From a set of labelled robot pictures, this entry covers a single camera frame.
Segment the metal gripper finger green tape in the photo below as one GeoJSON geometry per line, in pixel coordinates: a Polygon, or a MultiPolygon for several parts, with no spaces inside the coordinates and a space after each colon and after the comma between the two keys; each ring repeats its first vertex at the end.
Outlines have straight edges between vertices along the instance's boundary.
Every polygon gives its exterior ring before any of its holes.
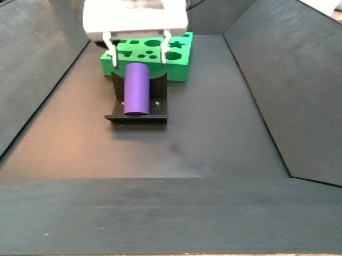
{"type": "Polygon", "coordinates": [[[102,32],[102,41],[108,48],[109,55],[112,57],[112,66],[117,67],[117,51],[116,45],[110,42],[110,32],[102,32]]]}

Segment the metal gripper finger with black pad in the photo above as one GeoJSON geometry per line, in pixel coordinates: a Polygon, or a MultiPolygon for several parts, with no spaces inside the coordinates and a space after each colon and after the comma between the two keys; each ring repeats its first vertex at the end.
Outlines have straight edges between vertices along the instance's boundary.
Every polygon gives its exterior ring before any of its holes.
{"type": "Polygon", "coordinates": [[[168,30],[163,31],[163,41],[160,43],[160,61],[161,64],[165,64],[165,55],[169,52],[169,40],[171,40],[171,32],[168,30]]]}

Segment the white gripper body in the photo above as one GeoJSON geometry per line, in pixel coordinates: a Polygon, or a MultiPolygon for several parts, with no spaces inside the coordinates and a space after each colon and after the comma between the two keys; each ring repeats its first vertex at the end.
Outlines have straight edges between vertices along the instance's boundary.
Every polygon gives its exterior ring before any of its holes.
{"type": "Polygon", "coordinates": [[[82,28],[92,41],[109,33],[113,40],[187,31],[185,0],[84,0],[82,28]]]}

